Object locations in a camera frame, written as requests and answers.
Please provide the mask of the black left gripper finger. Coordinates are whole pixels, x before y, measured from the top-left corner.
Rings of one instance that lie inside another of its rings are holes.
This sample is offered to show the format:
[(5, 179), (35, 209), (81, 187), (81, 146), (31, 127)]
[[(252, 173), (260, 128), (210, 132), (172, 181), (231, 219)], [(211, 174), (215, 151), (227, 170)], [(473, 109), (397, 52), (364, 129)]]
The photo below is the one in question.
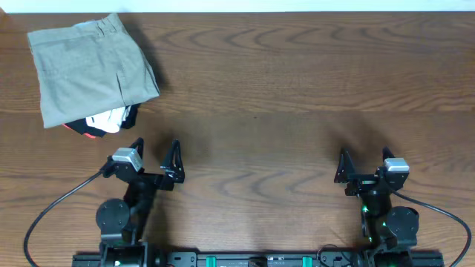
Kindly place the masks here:
[(172, 182), (184, 183), (185, 170), (181, 156), (180, 142), (175, 139), (160, 166)]
[(129, 146), (129, 148), (134, 149), (134, 154), (137, 155), (137, 158), (143, 158), (144, 140), (142, 137), (139, 137), (134, 143)]

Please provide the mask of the khaki grey shorts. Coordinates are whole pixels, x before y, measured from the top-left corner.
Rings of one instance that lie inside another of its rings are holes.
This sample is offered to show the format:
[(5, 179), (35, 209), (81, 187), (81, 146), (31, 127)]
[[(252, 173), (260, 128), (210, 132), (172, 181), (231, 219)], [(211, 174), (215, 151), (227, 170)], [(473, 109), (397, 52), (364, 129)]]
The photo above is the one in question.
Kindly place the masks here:
[(45, 128), (160, 95), (154, 71), (116, 13), (27, 34)]

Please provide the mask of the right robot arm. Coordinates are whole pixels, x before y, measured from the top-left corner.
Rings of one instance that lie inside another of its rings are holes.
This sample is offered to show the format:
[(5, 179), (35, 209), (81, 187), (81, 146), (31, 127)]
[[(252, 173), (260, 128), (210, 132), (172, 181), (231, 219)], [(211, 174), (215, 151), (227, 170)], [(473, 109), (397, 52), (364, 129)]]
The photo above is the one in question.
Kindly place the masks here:
[(410, 248), (417, 244), (419, 213), (392, 205), (390, 196), (409, 176), (406, 161), (382, 150), (383, 165), (373, 174), (360, 174), (348, 150), (341, 149), (334, 182), (345, 184), (345, 194), (361, 200), (361, 229), (368, 247), (352, 254), (353, 266), (412, 266)]

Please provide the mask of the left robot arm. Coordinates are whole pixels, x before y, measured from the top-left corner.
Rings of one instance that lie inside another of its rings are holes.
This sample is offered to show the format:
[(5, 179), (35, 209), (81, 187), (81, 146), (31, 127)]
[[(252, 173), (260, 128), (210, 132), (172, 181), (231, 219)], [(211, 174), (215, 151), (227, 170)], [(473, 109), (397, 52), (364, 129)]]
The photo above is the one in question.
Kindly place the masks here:
[(172, 142), (161, 164), (163, 174), (145, 172), (143, 148), (144, 140), (138, 138), (127, 148), (118, 148), (100, 169), (105, 178), (115, 176), (128, 184), (123, 198), (107, 200), (96, 211), (101, 266), (167, 265), (166, 253), (142, 237), (156, 193), (172, 191), (185, 180), (180, 142)]

